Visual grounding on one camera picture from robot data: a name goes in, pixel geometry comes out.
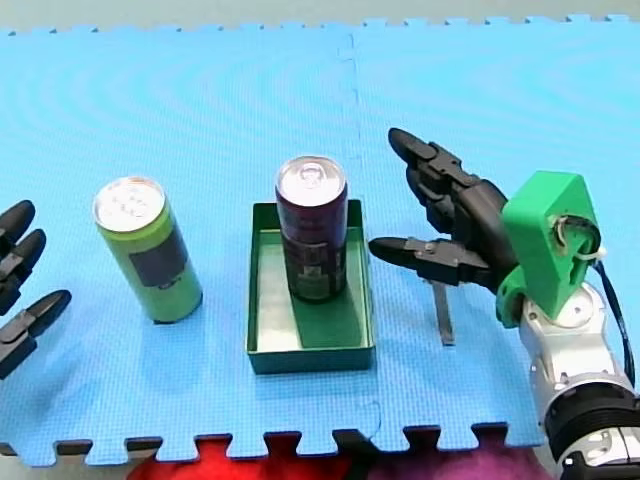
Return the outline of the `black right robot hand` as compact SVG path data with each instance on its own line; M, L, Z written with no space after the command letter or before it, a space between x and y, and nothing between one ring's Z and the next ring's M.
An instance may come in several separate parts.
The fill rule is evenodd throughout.
M462 161L435 142L399 129L388 131L392 150L406 164L410 190L428 222L447 239L377 237L370 252L426 280L472 283L492 293L517 266L502 220L507 198L491 181L463 169Z

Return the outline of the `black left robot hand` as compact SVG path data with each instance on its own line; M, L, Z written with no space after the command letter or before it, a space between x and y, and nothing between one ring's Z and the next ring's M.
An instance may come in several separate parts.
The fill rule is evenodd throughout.
M1 313L16 304L46 246L43 230L29 231L35 206L21 200L1 213ZM18 312L1 326L1 378L6 379L37 348L37 338L54 324L72 299L55 290Z

